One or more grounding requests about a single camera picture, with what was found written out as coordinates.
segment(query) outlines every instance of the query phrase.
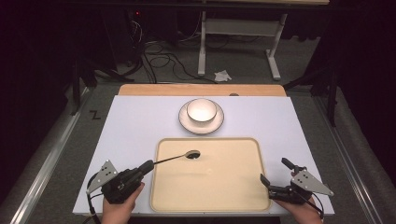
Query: white desk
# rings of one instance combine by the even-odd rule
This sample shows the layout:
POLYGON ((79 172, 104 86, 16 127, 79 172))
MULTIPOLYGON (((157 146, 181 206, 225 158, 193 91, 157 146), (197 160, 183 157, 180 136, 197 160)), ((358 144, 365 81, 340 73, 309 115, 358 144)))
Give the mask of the white desk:
MULTIPOLYGON (((157 144, 167 137, 196 137, 178 121, 179 109, 189 100, 202 96, 116 96, 106 119, 87 175, 82 183, 73 213, 89 214, 86 186, 105 160, 120 172, 154 160, 157 144)), ((224 110, 225 120, 205 137, 253 137, 261 147, 264 168, 272 185, 290 184, 290 170, 281 163, 285 157, 306 166, 320 180, 317 166, 304 138, 289 97, 206 96, 224 110)), ((152 173, 145 176, 143 192, 136 201, 135 216, 283 216, 288 212, 276 203, 269 210, 254 213, 156 213, 150 207, 152 173)), ((334 214, 328 196, 319 195, 326 215, 334 214)), ((102 197, 92 200, 102 213, 102 197)))
MULTIPOLYGON (((328 5, 329 0, 217 0, 219 2, 243 2, 243 3, 271 3, 271 4, 298 4, 298 5, 328 5)), ((261 35, 274 39, 270 49, 267 49, 266 57, 270 65, 274 80, 280 80, 279 70, 277 69, 275 52, 285 26, 287 14, 282 14, 278 21, 246 21, 246 20, 225 20, 207 19, 206 12, 202 12, 201 22, 201 47, 198 60, 198 75, 205 75, 206 65, 206 34, 221 35, 261 35)))

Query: tray rim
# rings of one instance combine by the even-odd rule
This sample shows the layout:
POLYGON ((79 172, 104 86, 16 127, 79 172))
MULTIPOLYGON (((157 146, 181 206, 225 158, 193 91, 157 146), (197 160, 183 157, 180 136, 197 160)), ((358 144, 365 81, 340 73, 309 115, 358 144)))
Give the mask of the tray rim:
MULTIPOLYGON (((165 137, 163 139, 161 139, 157 146, 156 146, 156 150, 155 150, 155 160, 158 159, 158 152, 159 152, 159 148, 162 142, 165 141, 169 141, 169 140, 173 140, 173 141, 177 141, 177 140, 184 140, 184 141, 196 141, 196 140, 200 140, 202 139, 204 140, 209 140, 209 141, 213 141, 213 140, 250 140, 253 141, 256 145, 257 148, 259 150, 259 154, 260 154, 260 162, 261 162, 261 168, 262 168, 262 174, 264 176, 266 175, 266 169, 265 169, 265 164, 264 164, 264 160, 262 159, 262 148, 260 147, 260 143, 259 141, 257 141, 255 138, 253 137, 249 137, 249 136, 238 136, 238 137, 200 137, 200 136, 194 136, 194 137, 165 137)), ((267 211, 271 208, 273 201, 271 199, 268 198, 268 206, 265 209, 260 209, 260 210, 240 210, 240 211, 225 211, 225 210, 218 210, 218 211, 208 211, 208 210, 202 210, 202 211, 162 211, 162 210, 158 210, 155 209, 153 206, 153 191, 154 191, 154 182, 155 182, 155 174, 156 174, 156 167, 154 167, 153 170, 153 177, 151 179, 151 189, 150 189, 150 199, 149 199, 149 205, 151 207, 151 209, 157 213, 167 213, 167 214, 185 214, 185 213, 192 213, 192 214, 198 214, 198 213, 209 213, 209 214, 216 214, 216 213, 232 213, 232 214, 240 214, 240 213, 252 213, 252 212, 264 212, 267 211)))

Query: white plate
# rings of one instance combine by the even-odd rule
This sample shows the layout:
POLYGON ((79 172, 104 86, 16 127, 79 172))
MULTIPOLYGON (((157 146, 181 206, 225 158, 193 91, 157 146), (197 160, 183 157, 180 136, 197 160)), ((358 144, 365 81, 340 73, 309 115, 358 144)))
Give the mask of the white plate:
POLYGON ((210 101, 216 106, 216 110, 217 110, 216 116, 208 121, 197 121, 192 119, 187 111, 187 107, 192 101, 189 101, 186 104, 184 104, 181 107, 180 112, 178 113, 178 119, 180 120, 181 125, 188 131, 197 134, 212 133, 215 130, 217 130, 224 121, 224 113, 221 107, 215 102, 210 101))

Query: beige tray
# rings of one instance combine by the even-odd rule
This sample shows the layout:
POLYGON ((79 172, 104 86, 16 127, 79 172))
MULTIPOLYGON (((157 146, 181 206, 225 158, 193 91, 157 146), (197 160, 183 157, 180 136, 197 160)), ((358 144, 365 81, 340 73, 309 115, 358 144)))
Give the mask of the beige tray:
POLYGON ((199 150, 156 165, 151 207, 157 212, 257 212, 271 201, 260 181, 264 174, 259 144, 253 138, 165 138, 157 161, 199 150))

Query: wooden board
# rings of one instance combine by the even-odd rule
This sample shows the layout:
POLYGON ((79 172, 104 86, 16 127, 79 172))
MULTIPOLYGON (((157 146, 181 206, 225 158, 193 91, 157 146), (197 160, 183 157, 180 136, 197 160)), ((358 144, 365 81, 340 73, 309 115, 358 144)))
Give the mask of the wooden board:
POLYGON ((199 150, 200 158, 185 157, 157 164, 151 207, 157 212, 257 212, 271 201, 260 181, 264 174, 258 142, 253 138, 165 138, 157 161, 199 150))
POLYGON ((125 84, 119 95, 286 96, 281 85, 243 84, 125 84))

